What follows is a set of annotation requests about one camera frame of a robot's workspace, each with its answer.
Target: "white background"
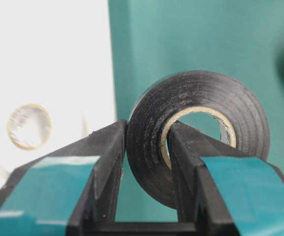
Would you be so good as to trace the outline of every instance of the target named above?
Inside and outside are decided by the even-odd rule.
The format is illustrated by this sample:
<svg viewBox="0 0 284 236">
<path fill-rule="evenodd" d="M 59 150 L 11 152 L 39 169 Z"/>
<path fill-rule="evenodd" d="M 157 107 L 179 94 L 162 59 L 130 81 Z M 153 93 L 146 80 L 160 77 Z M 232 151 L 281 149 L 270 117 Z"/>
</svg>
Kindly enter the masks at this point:
<svg viewBox="0 0 284 236">
<path fill-rule="evenodd" d="M 106 0 L 0 1 L 0 109 L 31 93 L 80 107 L 81 136 L 115 120 Z"/>
</svg>

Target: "electrical tape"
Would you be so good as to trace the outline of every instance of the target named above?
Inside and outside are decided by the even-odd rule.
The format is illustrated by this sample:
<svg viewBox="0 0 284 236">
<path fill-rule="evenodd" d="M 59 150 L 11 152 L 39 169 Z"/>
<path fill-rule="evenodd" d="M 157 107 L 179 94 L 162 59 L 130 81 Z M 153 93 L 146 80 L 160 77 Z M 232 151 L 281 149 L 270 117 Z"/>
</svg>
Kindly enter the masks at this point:
<svg viewBox="0 0 284 236">
<path fill-rule="evenodd" d="M 269 152 L 267 117 L 256 97 L 240 82 L 208 71 L 163 78 L 136 103 L 127 128 L 126 148 L 139 184 L 151 197 L 172 208 L 175 197 L 165 138 L 170 125 L 191 112 L 213 115 L 224 130 L 222 142 L 263 160 Z"/>
</svg>

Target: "teal label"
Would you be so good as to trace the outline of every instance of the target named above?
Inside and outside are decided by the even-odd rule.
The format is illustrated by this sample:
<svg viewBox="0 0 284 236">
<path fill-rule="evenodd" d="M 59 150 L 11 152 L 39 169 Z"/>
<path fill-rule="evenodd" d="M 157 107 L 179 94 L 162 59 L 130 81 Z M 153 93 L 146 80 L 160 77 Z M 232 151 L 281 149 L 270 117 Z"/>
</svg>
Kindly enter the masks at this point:
<svg viewBox="0 0 284 236">
<path fill-rule="evenodd" d="M 0 209 L 0 236 L 64 236 L 98 159 L 46 157 L 32 166 Z"/>
<path fill-rule="evenodd" d="M 256 157 L 203 157 L 241 235 L 284 236 L 284 183 Z"/>
</svg>

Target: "teal wall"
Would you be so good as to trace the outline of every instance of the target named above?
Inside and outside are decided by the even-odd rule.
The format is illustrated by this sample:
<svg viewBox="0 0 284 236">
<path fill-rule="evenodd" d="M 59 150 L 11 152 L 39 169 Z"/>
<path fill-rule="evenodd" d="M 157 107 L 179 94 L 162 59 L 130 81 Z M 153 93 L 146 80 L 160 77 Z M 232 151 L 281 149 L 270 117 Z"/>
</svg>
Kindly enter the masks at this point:
<svg viewBox="0 0 284 236">
<path fill-rule="evenodd" d="M 109 8 L 118 118 L 128 119 L 138 97 L 166 75 L 222 73 L 262 104 L 268 161 L 284 172 L 284 0 L 109 0 Z M 143 191 L 127 160 L 124 171 L 118 221 L 177 220 Z"/>
</svg>

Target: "tape roll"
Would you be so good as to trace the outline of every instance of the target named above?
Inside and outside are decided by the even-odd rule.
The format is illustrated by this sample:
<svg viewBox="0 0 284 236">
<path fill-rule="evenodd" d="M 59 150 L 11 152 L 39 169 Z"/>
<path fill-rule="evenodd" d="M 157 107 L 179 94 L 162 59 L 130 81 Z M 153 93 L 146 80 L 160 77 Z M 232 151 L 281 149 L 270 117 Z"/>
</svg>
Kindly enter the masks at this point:
<svg viewBox="0 0 284 236">
<path fill-rule="evenodd" d="M 223 129 L 221 141 L 267 159 L 270 132 L 256 97 L 241 83 L 208 71 L 189 71 L 151 86 L 136 103 L 126 134 L 132 172 L 144 190 L 175 208 L 166 134 L 179 117 L 192 112 L 213 115 Z"/>
<path fill-rule="evenodd" d="M 82 138 L 82 111 L 70 98 L 27 94 L 0 100 L 0 172 L 44 156 Z"/>
</svg>

